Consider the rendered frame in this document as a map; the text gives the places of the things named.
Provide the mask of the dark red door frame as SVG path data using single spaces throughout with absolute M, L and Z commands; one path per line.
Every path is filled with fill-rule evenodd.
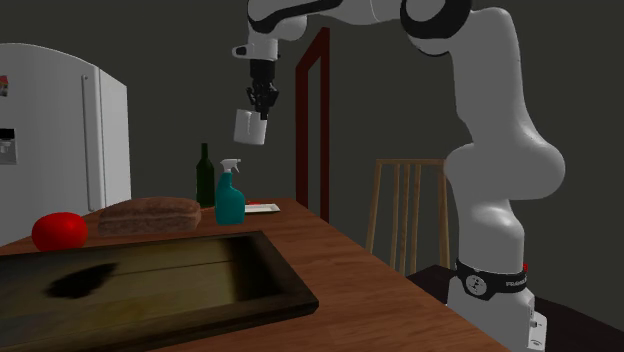
M 329 222 L 330 29 L 322 27 L 295 69 L 296 201 L 308 207 L 308 79 L 320 62 L 320 217 Z

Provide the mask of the white mug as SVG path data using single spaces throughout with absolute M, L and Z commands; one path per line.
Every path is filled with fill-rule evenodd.
M 249 145 L 263 145 L 267 119 L 256 111 L 238 109 L 236 112 L 234 141 Z

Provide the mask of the wooden chair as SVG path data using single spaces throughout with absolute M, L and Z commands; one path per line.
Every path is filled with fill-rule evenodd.
M 373 253 L 383 167 L 393 168 L 392 231 L 389 266 L 401 275 L 417 271 L 421 178 L 424 167 L 434 167 L 437 179 L 439 264 L 450 269 L 448 190 L 444 159 L 377 159 L 365 249 Z

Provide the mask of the white refrigerator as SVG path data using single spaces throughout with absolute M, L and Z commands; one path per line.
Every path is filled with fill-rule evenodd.
M 130 197 L 126 86 L 78 57 L 0 44 L 0 246 L 45 215 Z

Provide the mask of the dark robot stand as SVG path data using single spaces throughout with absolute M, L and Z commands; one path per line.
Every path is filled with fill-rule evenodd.
M 407 277 L 446 304 L 451 269 L 432 265 Z M 545 352 L 624 352 L 624 332 L 585 314 L 542 298 L 535 308 L 548 319 Z

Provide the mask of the brown bread loaf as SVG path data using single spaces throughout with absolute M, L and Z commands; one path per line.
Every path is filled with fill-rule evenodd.
M 198 202 L 177 197 L 137 198 L 106 207 L 99 217 L 101 236 L 194 231 L 201 221 Z

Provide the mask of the dark green glass bottle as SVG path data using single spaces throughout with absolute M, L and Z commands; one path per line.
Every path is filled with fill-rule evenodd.
M 196 201 L 202 208 L 215 205 L 214 166 L 208 156 L 208 144 L 201 144 L 201 157 L 196 165 Z

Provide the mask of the red tomato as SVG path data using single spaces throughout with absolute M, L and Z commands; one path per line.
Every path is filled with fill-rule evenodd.
M 52 213 L 38 219 L 31 238 L 39 251 L 81 248 L 88 238 L 85 220 L 71 212 Z

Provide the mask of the teal spray bottle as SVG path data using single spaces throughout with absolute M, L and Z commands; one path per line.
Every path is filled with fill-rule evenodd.
M 245 196 L 232 185 L 232 170 L 238 170 L 240 159 L 223 159 L 223 173 L 216 188 L 215 216 L 219 225 L 237 225 L 244 222 Z

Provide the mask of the dark wooden tray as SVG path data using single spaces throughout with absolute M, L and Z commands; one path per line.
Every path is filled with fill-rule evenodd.
M 0 256 L 0 352 L 146 352 L 318 306 L 260 231 Z

